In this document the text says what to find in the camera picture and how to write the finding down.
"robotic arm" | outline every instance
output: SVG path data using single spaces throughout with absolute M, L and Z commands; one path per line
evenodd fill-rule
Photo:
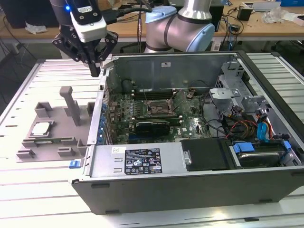
M 156 7 L 146 16 L 145 52 L 204 51 L 214 35 L 209 12 L 211 0 L 185 0 L 177 13 L 174 7 Z
M 110 10 L 110 18 L 100 11 L 97 0 L 50 0 L 60 33 L 53 44 L 76 62 L 82 61 L 90 68 L 91 75 L 98 77 L 101 62 L 105 61 L 118 41 L 118 34 L 107 31 L 107 24 L 115 23 L 133 11 L 147 12 L 147 48 L 145 52 L 204 51 L 210 43 L 214 26 L 210 24 L 211 0 L 185 0 L 184 8 L 178 14 L 170 6 Z M 100 49 L 100 40 L 105 46 Z
M 53 44 L 76 62 L 82 61 L 98 77 L 100 62 L 104 61 L 117 44 L 118 34 L 106 29 L 107 23 L 96 0 L 50 0 L 60 33 Z M 98 49 L 104 38 L 105 47 Z

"gray robot arm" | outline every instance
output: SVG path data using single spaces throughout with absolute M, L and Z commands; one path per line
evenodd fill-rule
M 185 0 L 178 14 L 170 6 L 147 13 L 145 52 L 204 51 L 214 35 L 210 4 L 211 0 Z

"blue plastic latch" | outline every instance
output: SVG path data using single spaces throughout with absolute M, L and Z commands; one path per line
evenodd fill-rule
M 176 8 L 173 6 L 155 7 L 153 8 L 153 11 L 151 13 L 146 13 L 146 23 L 152 23 L 158 20 L 162 20 L 176 13 Z
M 70 169 L 79 169 L 79 168 L 81 168 L 81 165 L 80 165 L 81 162 L 80 161 L 81 161 L 80 159 L 72 160 L 68 167 Z
M 253 148 L 253 145 L 250 142 L 239 142 L 236 143 L 233 146 L 233 149 L 235 153 L 240 153 L 240 152 L 254 152 L 255 149 Z
M 266 143 L 269 142 L 269 140 L 266 138 L 267 128 L 268 128 L 267 124 L 261 122 L 257 125 L 257 133 L 256 133 L 257 138 Z
M 214 35 L 214 25 L 208 24 L 193 38 L 187 47 L 187 52 L 205 51 Z
M 283 142 L 284 147 L 286 148 L 287 151 L 291 150 L 291 145 L 289 141 L 284 141 Z

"paper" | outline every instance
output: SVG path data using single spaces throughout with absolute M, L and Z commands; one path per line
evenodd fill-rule
M 288 21 L 294 21 L 294 19 L 299 16 L 299 14 L 296 13 L 286 13 L 284 14 L 284 16 L 282 17 L 283 20 L 288 20 Z
M 32 34 L 37 34 L 37 33 L 41 33 L 41 32 L 46 32 L 47 28 L 45 26 L 36 26 L 36 25 L 30 25 L 28 23 L 26 23 L 26 27 L 25 30 L 32 33 Z

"red wire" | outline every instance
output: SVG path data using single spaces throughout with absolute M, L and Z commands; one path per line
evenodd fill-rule
M 252 123 L 254 126 L 257 127 L 257 124 L 256 124 L 255 122 L 253 122 L 253 121 L 250 121 L 250 120 L 240 120 L 240 121 L 237 121 L 237 122 L 232 126 L 230 132 L 232 131 L 233 128 L 236 127 L 236 125 L 237 125 L 238 123 L 241 123 L 241 122 L 249 122 L 249 123 Z

